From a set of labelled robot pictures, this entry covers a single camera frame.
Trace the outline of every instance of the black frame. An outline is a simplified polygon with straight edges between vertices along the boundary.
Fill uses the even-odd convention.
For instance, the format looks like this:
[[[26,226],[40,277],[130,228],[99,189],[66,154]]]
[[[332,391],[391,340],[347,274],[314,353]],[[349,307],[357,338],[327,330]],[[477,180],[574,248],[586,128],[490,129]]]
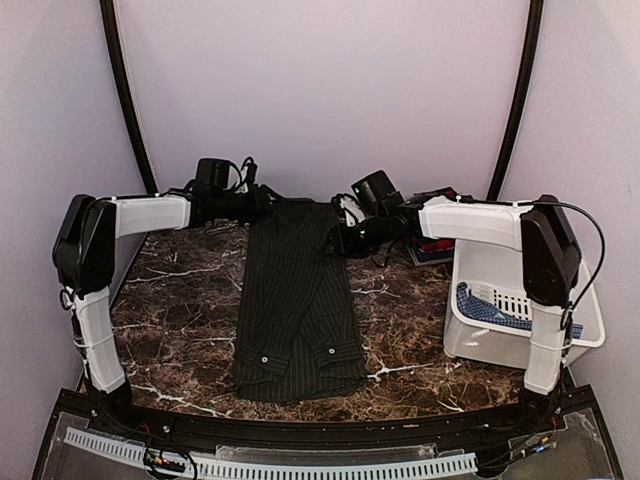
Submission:
[[[509,119],[507,120],[500,154],[498,155],[498,160],[489,186],[489,192],[487,193],[487,200],[498,199],[500,190],[504,184],[504,179],[507,175],[516,137],[520,128],[520,121],[522,120],[522,114],[524,112],[524,105],[527,98],[527,92],[529,90],[529,82],[531,81],[533,61],[536,54],[540,25],[542,22],[543,4],[544,0],[531,0],[529,6],[529,18],[527,21],[518,79],[516,81],[513,101],[511,103],[511,111],[509,112]],[[102,9],[102,21],[107,40],[107,47],[109,49],[109,57],[111,59],[113,78],[118,90],[120,107],[127,125],[127,131],[129,132],[129,139],[131,140],[131,146],[133,147],[136,157],[138,170],[140,171],[140,176],[142,177],[147,193],[157,193],[158,185],[155,177],[153,176],[149,157],[142,139],[140,124],[133,104],[133,97],[131,96],[131,89],[129,87],[129,80],[122,55],[122,45],[118,34],[118,22],[115,14],[114,0],[100,0],[100,6]]]
[[[574,387],[568,375],[561,399],[562,414],[591,408],[604,442],[614,478],[623,479],[620,462],[591,386]],[[218,445],[296,450],[372,449],[436,444],[440,452],[464,449],[475,452],[480,463],[509,450],[508,441],[522,432],[496,429],[487,431],[484,424],[495,426],[520,422],[529,402],[488,408],[475,412],[358,423],[288,423],[229,420],[200,415],[171,413],[145,407],[132,407],[135,418],[147,423],[151,432],[183,449],[215,451]],[[61,390],[40,447],[33,480],[40,480],[49,445],[61,412],[87,418],[89,427],[122,435],[89,396]],[[170,431],[165,433],[163,427]],[[543,427],[550,429],[551,424]],[[145,438],[141,433],[140,440]]]
[[[147,193],[158,193],[158,184],[151,170],[151,163],[149,163],[149,156],[144,146],[138,116],[136,115],[131,89],[129,88],[129,80],[127,78],[124,57],[122,56],[122,45],[120,43],[120,35],[118,34],[118,21],[116,19],[113,0],[100,0],[100,9],[102,10],[102,24],[107,40],[113,79],[116,83],[122,116],[127,126],[127,132],[129,133],[131,147],[136,157],[138,170],[140,171],[140,176],[142,177]]]
[[[524,37],[524,47],[522,48],[522,58],[520,59],[520,70],[518,71],[518,80],[516,81],[516,89],[513,93],[513,101],[511,102],[511,111],[507,120],[507,127],[502,139],[500,154],[496,162],[487,200],[497,200],[500,196],[500,190],[507,176],[509,163],[513,154],[513,147],[516,143],[518,130],[520,129],[520,121],[524,112],[524,105],[527,100],[529,91],[529,82],[531,81],[531,73],[533,72],[533,60],[536,56],[536,48],[538,46],[538,36],[540,35],[540,25],[542,23],[542,7],[544,0],[531,0],[529,6],[529,18],[527,20],[527,31]]]

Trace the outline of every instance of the blue cloth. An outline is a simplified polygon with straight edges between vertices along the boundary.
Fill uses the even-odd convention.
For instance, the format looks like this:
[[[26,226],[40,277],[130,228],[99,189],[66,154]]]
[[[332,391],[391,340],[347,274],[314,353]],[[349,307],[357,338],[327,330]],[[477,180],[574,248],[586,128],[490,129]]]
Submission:
[[[513,315],[501,312],[495,305],[471,295],[471,293],[467,291],[467,287],[466,283],[459,283],[456,291],[458,310],[460,310],[460,313],[465,317],[478,322],[493,323],[494,325],[502,325],[503,327],[531,331],[531,322],[529,320],[522,320]],[[579,339],[582,335],[583,328],[582,325],[574,323],[571,337],[574,340]]]

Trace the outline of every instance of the clothing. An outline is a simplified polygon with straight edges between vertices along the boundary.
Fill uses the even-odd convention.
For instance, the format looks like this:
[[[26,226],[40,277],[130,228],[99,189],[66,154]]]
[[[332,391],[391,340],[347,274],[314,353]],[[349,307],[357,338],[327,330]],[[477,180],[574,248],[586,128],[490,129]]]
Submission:
[[[366,379],[345,261],[322,253],[333,208],[284,202],[251,225],[233,379],[242,398],[345,395]]]
[[[493,323],[494,325],[502,325],[504,327],[516,328],[518,330],[531,330],[531,321],[516,318],[508,313],[501,312],[498,307],[489,302],[485,302],[474,297],[466,283],[458,284],[456,290],[456,300],[458,302],[458,310],[465,317],[471,318],[478,322]],[[571,337],[579,340],[582,336],[583,326],[577,323],[573,324]]]

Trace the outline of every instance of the white cable tray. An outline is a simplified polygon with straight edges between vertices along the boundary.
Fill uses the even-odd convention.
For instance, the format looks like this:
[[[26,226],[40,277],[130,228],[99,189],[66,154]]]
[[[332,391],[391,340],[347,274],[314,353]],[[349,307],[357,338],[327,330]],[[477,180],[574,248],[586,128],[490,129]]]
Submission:
[[[137,468],[147,468],[142,459],[144,445],[126,439],[108,438],[96,433],[67,428],[64,442],[114,462]],[[203,480],[424,480],[475,473],[475,453],[442,458],[379,465],[349,466],[288,466],[261,465],[216,460],[191,454],[198,466],[198,478]],[[178,455],[165,457],[186,463]],[[181,478],[192,478],[193,467],[187,465]]]

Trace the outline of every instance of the red object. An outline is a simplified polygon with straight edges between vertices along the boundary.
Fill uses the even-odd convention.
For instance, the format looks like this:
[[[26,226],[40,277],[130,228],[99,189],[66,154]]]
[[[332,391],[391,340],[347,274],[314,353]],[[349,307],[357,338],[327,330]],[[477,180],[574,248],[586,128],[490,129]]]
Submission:
[[[454,241],[448,238],[444,238],[442,240],[432,240],[428,243],[423,243],[424,241],[415,240],[416,247],[422,253],[434,253],[434,252],[442,252],[445,250],[451,250],[454,248]]]

